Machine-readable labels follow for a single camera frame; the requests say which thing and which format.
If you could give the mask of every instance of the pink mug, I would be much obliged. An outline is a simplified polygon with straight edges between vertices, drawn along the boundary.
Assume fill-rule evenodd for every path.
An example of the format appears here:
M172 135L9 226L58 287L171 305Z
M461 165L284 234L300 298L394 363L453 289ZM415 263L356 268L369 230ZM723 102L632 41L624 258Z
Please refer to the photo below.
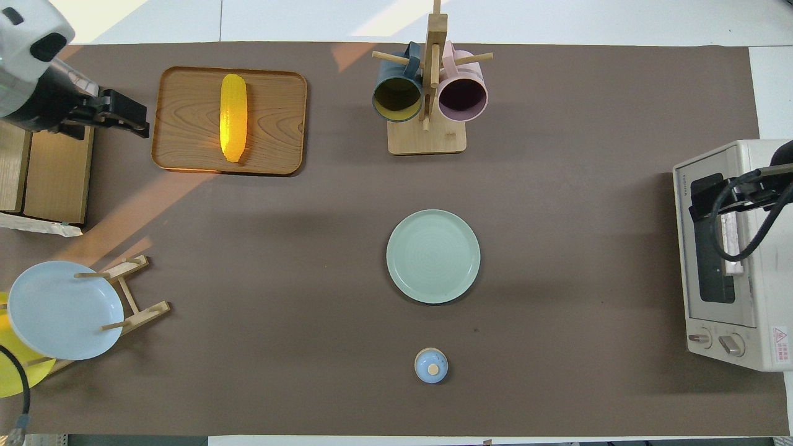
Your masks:
M443 69L439 73L438 108L443 116L457 122L474 119L488 105L488 90L478 62L457 66L455 59L472 56L470 52L454 50L450 40L443 47Z

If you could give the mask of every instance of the warning label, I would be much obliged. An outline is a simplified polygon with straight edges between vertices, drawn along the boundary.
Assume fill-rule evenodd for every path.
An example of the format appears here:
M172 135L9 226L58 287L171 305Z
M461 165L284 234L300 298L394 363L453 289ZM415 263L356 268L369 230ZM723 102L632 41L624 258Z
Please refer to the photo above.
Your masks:
M774 340L774 362L777 364L791 363L787 327L771 327L771 336Z

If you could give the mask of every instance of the warning triangle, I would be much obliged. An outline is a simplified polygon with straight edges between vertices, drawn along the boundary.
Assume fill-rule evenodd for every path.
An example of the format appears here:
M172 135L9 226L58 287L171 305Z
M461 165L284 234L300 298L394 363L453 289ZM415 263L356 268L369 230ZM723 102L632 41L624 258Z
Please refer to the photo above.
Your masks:
M780 329L774 328L774 342L779 343L782 339L787 337L787 333Z

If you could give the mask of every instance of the blue lid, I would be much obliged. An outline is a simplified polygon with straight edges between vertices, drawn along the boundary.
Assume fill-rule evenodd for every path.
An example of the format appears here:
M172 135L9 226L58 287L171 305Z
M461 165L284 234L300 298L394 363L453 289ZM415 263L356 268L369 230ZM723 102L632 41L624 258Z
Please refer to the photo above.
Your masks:
M416 375L428 384L436 384L446 378L449 372L449 362L437 348L425 348L416 355Z

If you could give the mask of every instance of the yellow plate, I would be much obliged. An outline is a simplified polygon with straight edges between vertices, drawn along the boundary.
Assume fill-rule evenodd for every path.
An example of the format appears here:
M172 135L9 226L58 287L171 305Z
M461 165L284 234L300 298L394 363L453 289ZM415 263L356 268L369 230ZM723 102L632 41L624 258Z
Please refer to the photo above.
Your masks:
M0 293L0 303L7 302L8 294ZM0 344L8 348L13 355L19 359L19 362L23 364L44 357L41 353L31 350L30 347L23 344L19 337L17 337L17 334L11 329L11 321L9 321L8 314L5 310L0 310ZM40 383L54 365L55 360L52 359L45 363L25 367L25 373L28 376L28 384L33 387ZM0 398L9 397L21 392L22 381L19 379L17 369L5 355L0 353Z

